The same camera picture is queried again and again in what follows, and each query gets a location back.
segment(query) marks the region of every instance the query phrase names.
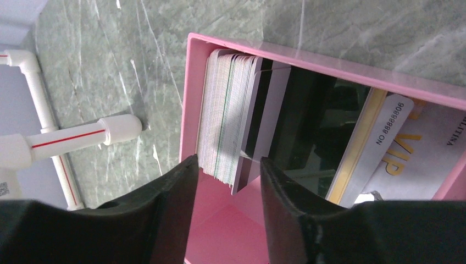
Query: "qr code sticker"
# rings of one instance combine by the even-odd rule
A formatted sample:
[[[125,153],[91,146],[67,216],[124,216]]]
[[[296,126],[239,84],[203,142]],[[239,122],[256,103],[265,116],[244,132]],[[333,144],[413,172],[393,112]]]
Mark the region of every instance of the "qr code sticker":
[[[7,195],[9,193],[10,193],[10,190],[8,190],[8,184],[0,183],[0,196]]]

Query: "marble surface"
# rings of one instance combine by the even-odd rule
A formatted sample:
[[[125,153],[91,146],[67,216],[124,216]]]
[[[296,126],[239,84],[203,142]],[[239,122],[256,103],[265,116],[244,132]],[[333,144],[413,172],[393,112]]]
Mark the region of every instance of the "marble surface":
[[[177,164],[189,32],[264,40],[466,87],[463,0],[49,0],[33,41],[61,128],[119,113],[142,135],[71,153],[89,207]]]

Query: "pink box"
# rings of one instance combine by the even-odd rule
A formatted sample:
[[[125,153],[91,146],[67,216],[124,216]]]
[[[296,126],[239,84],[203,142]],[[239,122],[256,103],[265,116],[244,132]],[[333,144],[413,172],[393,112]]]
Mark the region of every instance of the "pink box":
[[[426,80],[260,41],[189,34],[181,125],[180,160],[196,152],[207,58],[230,48],[314,72],[466,111],[466,88]],[[435,194],[437,200],[466,200],[466,153]],[[186,263],[267,264],[260,177],[232,196],[213,177],[199,183],[185,256]]]

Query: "red stripe on pipe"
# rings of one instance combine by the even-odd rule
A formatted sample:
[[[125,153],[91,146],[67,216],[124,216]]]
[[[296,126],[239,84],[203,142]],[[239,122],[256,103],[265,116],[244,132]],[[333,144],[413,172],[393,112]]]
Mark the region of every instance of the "red stripe on pipe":
[[[77,135],[77,136],[66,137],[64,139],[58,139],[58,140],[54,140],[54,141],[49,141],[49,142],[33,145],[32,148],[34,149],[36,147],[43,147],[43,146],[47,146],[47,145],[51,145],[51,144],[71,140],[71,139],[82,138],[83,136],[90,136],[90,135],[93,135],[93,134],[102,133],[102,132],[105,132],[105,129],[97,130],[97,131],[94,131],[94,132],[89,132],[89,133],[85,133],[85,134],[81,134],[81,135]]]
[[[62,168],[63,168],[63,171],[65,172],[66,181],[68,182],[71,195],[73,196],[74,204],[77,205],[76,198],[74,197],[73,189],[71,188],[70,179],[68,179],[68,173],[66,172],[65,165],[63,165],[62,157],[61,156],[58,156],[58,157],[60,158],[60,162],[62,163]]]

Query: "stack of cards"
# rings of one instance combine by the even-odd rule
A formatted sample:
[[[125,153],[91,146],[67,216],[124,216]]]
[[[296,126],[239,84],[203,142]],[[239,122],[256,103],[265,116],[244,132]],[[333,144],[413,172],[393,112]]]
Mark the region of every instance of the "stack of cards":
[[[197,147],[199,166],[223,183],[233,186],[241,170],[241,150],[246,148],[251,123],[257,123],[252,119],[258,88],[262,84],[268,89],[271,73],[263,73],[273,67],[290,66],[229,49],[216,49],[208,59]]]

